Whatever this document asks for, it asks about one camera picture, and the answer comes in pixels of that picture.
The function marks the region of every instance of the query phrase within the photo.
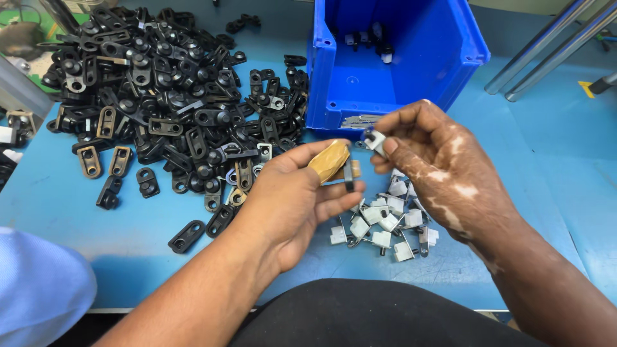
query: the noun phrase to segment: left hand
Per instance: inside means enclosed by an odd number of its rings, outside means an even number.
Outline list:
[[[303,144],[269,160],[232,222],[234,228],[241,226],[273,248],[280,272],[300,261],[319,223],[362,199],[363,181],[356,180],[355,191],[348,193],[344,183],[321,186],[315,170],[307,167],[333,141]]]

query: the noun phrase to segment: right hand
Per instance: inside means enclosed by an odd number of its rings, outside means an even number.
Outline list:
[[[420,203],[458,241],[467,243],[522,219],[475,136],[428,100],[385,115],[375,130],[388,138],[387,158],[371,158],[377,174],[396,167]]]

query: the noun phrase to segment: blue table surface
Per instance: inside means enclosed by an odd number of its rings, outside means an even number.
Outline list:
[[[128,2],[123,3],[124,6],[139,6],[136,1]],[[198,25],[213,33],[221,32],[214,29],[222,28],[224,23],[239,13],[261,16],[263,25],[260,32],[245,28],[235,35],[237,48],[243,50],[249,59],[236,67],[245,82],[251,69],[274,69],[277,76],[283,77],[283,54],[305,54],[305,33],[310,28],[312,5],[288,0],[278,2],[279,7],[263,8],[263,1],[252,4],[227,0],[219,9],[195,10],[187,5],[187,1],[180,1],[174,8],[193,10]],[[151,12],[166,6],[161,4],[157,8],[157,3],[148,4]],[[251,10],[243,7],[233,11],[233,5],[240,3],[252,6]],[[233,14],[227,15],[226,10],[233,11]],[[290,10],[294,11],[295,17],[283,16],[289,30],[281,31],[270,26],[276,18]],[[518,25],[519,34],[524,33],[521,34],[523,38],[517,39],[521,47],[546,21],[544,17],[527,15],[525,18],[531,24],[527,23],[525,27],[524,21],[512,19],[508,12],[475,7],[474,13],[483,32],[495,32],[490,30],[490,25],[510,25],[514,29]],[[606,112],[609,106],[615,108],[610,103],[608,106],[601,104],[598,99],[586,99],[587,96],[573,86],[573,83],[578,84],[573,82],[575,78],[571,76],[575,71],[585,75],[582,80],[593,81],[606,73],[598,67],[590,73],[589,69],[563,65],[549,75],[555,75],[556,80],[552,83],[561,88],[559,92],[549,88],[547,83],[552,80],[547,77],[546,83],[545,80],[541,82],[545,88],[538,84],[524,99],[511,104],[500,95],[490,96],[483,91],[486,82],[508,60],[495,55],[492,47],[500,51],[498,44],[502,42],[491,35],[495,34],[488,35],[486,41],[493,52],[493,59],[476,72],[448,113],[478,137],[494,161],[521,215],[578,269],[586,275],[589,272],[594,283],[614,299],[617,279],[614,274],[611,277],[604,273],[615,267],[615,261],[611,261],[615,258],[614,251],[610,251],[610,246],[617,240],[605,232],[615,219],[608,214],[615,210],[615,184],[609,187],[608,183],[611,180],[617,182],[614,177],[617,169],[615,158],[609,149],[584,151],[579,146],[592,148],[615,144],[609,136],[611,132],[615,134],[613,123],[603,128],[605,125],[597,120],[600,116],[595,116],[599,109]],[[248,88],[243,86],[241,92],[248,94]],[[548,106],[541,102],[545,94],[554,97],[546,104]],[[55,117],[56,112],[57,106],[51,111],[49,119]],[[568,121],[580,119],[577,115],[581,112],[585,112],[584,119],[593,120],[592,128],[581,122],[555,126],[562,123],[560,119],[563,117]],[[582,128],[587,133],[577,133]],[[539,136],[537,132],[542,129],[545,132]],[[569,136],[575,133],[580,141],[570,143],[572,137]],[[314,138],[307,132],[304,140]],[[143,165],[134,161],[123,180],[119,207],[113,211],[96,207],[94,202],[105,176],[88,180],[82,175],[77,157],[70,151],[75,142],[72,135],[52,134],[46,129],[38,133],[0,194],[0,225],[34,233],[82,253],[91,262],[98,281],[99,290],[93,308],[134,307],[211,242],[204,235],[187,254],[174,254],[167,246],[169,239],[189,221],[201,219],[206,222],[211,214],[204,209],[203,195],[191,192],[177,195],[171,190],[171,176],[162,170],[163,162],[149,165],[157,175],[160,194],[149,199],[141,197],[135,173]],[[110,155],[111,151],[101,153],[105,170]],[[376,193],[385,191],[389,177],[373,173],[368,162],[370,153],[355,149],[352,155],[362,163],[362,179],[368,184],[365,197],[370,199]],[[600,199],[601,206],[595,203],[597,199]],[[343,220],[347,222],[349,216],[345,213]],[[387,256],[381,257],[379,249],[368,243],[354,249],[343,245],[331,246],[329,229],[335,225],[336,221],[332,219],[318,227],[300,264],[280,275],[257,304],[263,304],[307,281],[341,277],[410,283],[472,309],[506,308],[482,262],[438,225],[433,227],[440,231],[440,239],[431,248],[430,256],[401,263],[394,260],[391,250]],[[418,246],[417,237],[408,238],[412,246]],[[612,243],[603,244],[606,238]],[[577,248],[579,252],[584,249],[580,258]]]

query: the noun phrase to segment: white component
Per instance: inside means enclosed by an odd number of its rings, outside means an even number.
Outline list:
[[[375,36],[377,36],[380,40],[383,37],[383,34],[381,33],[381,24],[379,22],[373,23],[373,34],[375,34]]]
[[[387,199],[387,205],[390,211],[395,215],[402,215],[405,210],[405,200],[394,196]]]
[[[382,227],[385,231],[391,232],[398,222],[399,219],[394,217],[394,214],[389,214],[386,218],[379,221],[379,226]]]
[[[439,238],[439,230],[429,229],[429,227],[421,227],[420,230],[423,231],[422,234],[419,234],[420,243],[428,242],[429,247],[433,247]]]
[[[348,46],[353,46],[354,45],[354,36],[353,36],[353,34],[345,35],[345,42],[347,43]]]
[[[23,153],[15,152],[12,149],[5,149],[2,153],[17,164],[19,164],[23,157]]]
[[[418,206],[418,208],[419,208],[420,210],[422,210],[422,212],[426,212],[426,210],[424,209],[424,206],[422,206],[422,204],[420,204],[420,200],[418,200],[418,198],[415,198],[415,199],[413,200],[413,202],[416,204],[416,206]]]
[[[384,198],[379,198],[371,202],[371,207],[376,207],[376,206],[387,206],[387,202]]]
[[[370,229],[370,227],[359,215],[355,216],[354,219],[352,219],[351,227],[349,227],[349,231],[357,238],[363,238],[364,235],[366,235],[368,229]]]
[[[411,209],[405,215],[405,228],[415,228],[422,224],[422,211],[419,209]]]
[[[388,188],[388,193],[393,196],[407,194],[407,185],[403,181],[392,181],[392,183],[390,183],[390,188]]]
[[[390,64],[392,62],[392,53],[382,54],[381,60],[386,64]]]
[[[416,189],[413,187],[413,183],[411,180],[409,180],[409,188],[407,189],[407,195],[408,196],[418,196],[416,194]]]
[[[366,147],[368,149],[372,149],[374,151],[376,151],[377,153],[379,153],[382,157],[386,157],[386,153],[384,152],[383,149],[383,142],[386,139],[386,136],[383,135],[382,133],[373,130],[371,132],[371,134],[373,134],[373,136],[375,136],[375,140],[371,140],[368,138],[364,139],[364,143],[366,143]]]
[[[381,211],[383,211],[382,206],[375,206],[375,207],[369,207],[368,209],[364,209],[360,212],[366,219],[366,222],[369,225],[373,225],[375,223],[378,223],[380,220],[384,219],[384,216],[381,214]]]
[[[330,243],[332,243],[332,245],[338,245],[339,243],[347,242],[347,235],[345,235],[345,228],[334,227],[330,230],[332,231],[332,235],[330,235]]]
[[[354,206],[354,207],[350,208],[349,210],[350,210],[351,212],[353,212],[353,213],[358,212],[358,210],[360,209],[360,206],[364,205],[364,200],[366,200],[366,199],[362,199],[362,201],[360,201],[360,203],[359,203],[359,204],[357,204],[356,206]]]
[[[374,232],[373,233],[373,244],[379,247],[388,247],[390,248],[390,237],[392,234],[390,232]]]
[[[10,143],[13,136],[13,128],[0,127],[0,143]]]
[[[397,168],[392,169],[392,176],[404,177],[405,174],[399,171]]]
[[[407,242],[401,242],[394,245],[394,258],[396,261],[404,261],[413,258],[412,250],[409,249]]]

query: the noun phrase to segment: light blue sleeve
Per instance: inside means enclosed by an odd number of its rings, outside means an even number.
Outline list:
[[[43,347],[73,326],[96,295],[81,254],[0,227],[0,346]]]

